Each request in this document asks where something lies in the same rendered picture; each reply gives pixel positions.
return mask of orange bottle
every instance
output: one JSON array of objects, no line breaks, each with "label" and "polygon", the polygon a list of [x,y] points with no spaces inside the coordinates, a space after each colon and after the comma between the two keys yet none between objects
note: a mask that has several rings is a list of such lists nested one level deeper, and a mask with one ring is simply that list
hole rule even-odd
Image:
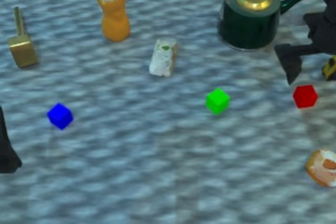
[{"label": "orange bottle", "polygon": [[130,32],[130,22],[126,14],[126,0],[97,0],[103,11],[101,30],[104,36],[119,42],[126,39]]}]

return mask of green cube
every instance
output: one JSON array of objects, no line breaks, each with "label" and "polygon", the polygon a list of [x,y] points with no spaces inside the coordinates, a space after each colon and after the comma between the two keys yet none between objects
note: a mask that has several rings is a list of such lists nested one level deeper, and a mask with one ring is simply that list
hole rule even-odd
[{"label": "green cube", "polygon": [[215,89],[206,96],[206,106],[215,115],[219,115],[226,110],[229,103],[230,96],[220,88]]}]

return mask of table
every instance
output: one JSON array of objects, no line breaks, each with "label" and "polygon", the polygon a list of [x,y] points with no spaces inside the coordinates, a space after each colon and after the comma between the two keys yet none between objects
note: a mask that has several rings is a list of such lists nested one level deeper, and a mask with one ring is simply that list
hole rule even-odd
[{"label": "table", "polygon": [[[0,102],[23,161],[0,175],[2,224],[334,224],[336,192],[314,184],[304,164],[335,148],[335,84],[329,56],[305,58],[288,86],[272,51],[302,43],[306,0],[281,19],[272,45],[242,53],[216,37],[222,0],[128,0],[132,35],[100,32],[95,0],[2,0]],[[20,70],[6,39],[22,8],[40,64]],[[171,78],[148,74],[158,38],[180,50]],[[320,98],[300,111],[297,85]],[[220,87],[229,109],[214,116],[205,96]],[[57,102],[75,120],[64,131],[46,112]]]}]

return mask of gold hammer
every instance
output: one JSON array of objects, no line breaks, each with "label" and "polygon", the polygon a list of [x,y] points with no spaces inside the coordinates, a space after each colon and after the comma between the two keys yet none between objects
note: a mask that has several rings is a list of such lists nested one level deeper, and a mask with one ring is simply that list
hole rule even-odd
[{"label": "gold hammer", "polygon": [[19,7],[14,8],[17,36],[8,39],[9,49],[19,68],[28,67],[38,63],[38,59],[25,27]]}]

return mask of blue cube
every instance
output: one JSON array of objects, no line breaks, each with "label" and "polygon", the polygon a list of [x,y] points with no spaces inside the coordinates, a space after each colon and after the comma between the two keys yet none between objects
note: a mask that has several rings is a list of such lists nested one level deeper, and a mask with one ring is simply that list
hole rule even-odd
[{"label": "blue cube", "polygon": [[73,120],[72,112],[61,103],[57,103],[48,113],[47,116],[50,122],[64,130]]}]

